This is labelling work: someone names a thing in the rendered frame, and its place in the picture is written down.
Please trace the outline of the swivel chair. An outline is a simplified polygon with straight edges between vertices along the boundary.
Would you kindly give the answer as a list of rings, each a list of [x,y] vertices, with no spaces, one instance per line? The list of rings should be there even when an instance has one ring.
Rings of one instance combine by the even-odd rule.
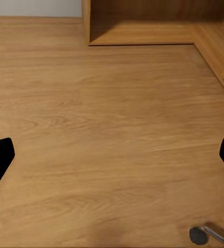
[[[203,225],[201,227],[191,228],[189,231],[189,236],[191,238],[191,241],[196,245],[204,245],[207,243],[206,234],[210,235],[215,240],[219,241],[221,244],[224,245],[224,237],[206,225]]]

